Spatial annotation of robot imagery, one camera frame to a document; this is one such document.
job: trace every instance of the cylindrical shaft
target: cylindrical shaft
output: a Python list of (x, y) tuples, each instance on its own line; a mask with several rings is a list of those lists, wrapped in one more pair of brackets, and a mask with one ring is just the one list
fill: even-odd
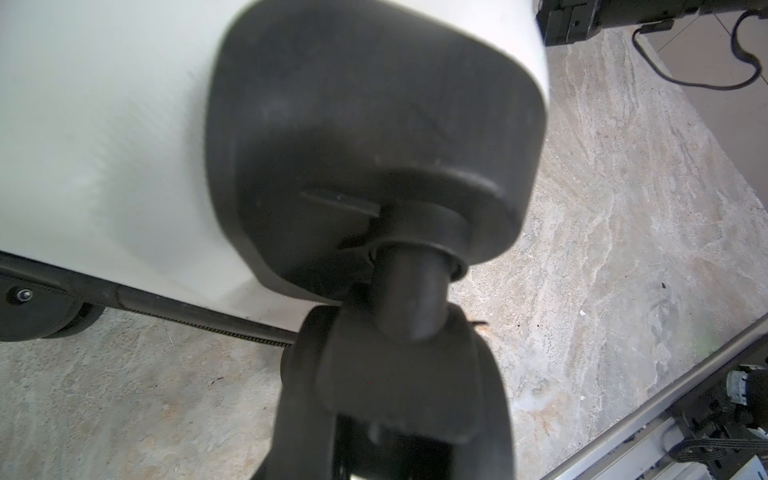
[(396, 244), (379, 249), (370, 290), (379, 329), (400, 342), (435, 335), (448, 319), (452, 269), (451, 260), (430, 247)]

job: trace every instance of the screw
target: screw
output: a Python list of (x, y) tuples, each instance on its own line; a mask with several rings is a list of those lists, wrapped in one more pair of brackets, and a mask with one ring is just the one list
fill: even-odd
[(29, 288), (22, 288), (16, 291), (16, 300), (24, 303), (32, 300), (32, 291)]

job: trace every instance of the metal track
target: metal track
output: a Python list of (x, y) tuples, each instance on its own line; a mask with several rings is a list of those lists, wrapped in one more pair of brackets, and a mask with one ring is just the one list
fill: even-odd
[(731, 341), (707, 357), (702, 363), (651, 397), (637, 410), (624, 417), (589, 445), (549, 472), (542, 480), (574, 480), (592, 465), (598, 463), (601, 458), (619, 446), (625, 439), (661, 415), (679, 398), (766, 334), (768, 334), (768, 314), (755, 320), (752, 325), (733, 337)]

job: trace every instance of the speckled stone floor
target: speckled stone floor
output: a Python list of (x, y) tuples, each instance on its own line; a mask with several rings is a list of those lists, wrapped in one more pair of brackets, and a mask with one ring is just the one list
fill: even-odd
[[(525, 231), (452, 286), (502, 369), (535, 480), (768, 310), (768, 215), (626, 31), (548, 51)], [(0, 478), (249, 478), (280, 349), (108, 311), (0, 348)]]

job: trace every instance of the wheel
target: wheel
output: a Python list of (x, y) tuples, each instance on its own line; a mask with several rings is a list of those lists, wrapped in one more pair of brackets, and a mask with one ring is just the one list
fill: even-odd
[(80, 333), (93, 325), (96, 320), (104, 313), (104, 307), (100, 305), (94, 305), (93, 303), (83, 303), (80, 307), (77, 315), (70, 323), (58, 330), (56, 333), (45, 336), (47, 339), (60, 339), (65, 336), (72, 336), (75, 333)]
[(98, 319), (104, 307), (83, 303), (63, 290), (0, 273), (0, 342), (74, 335)]

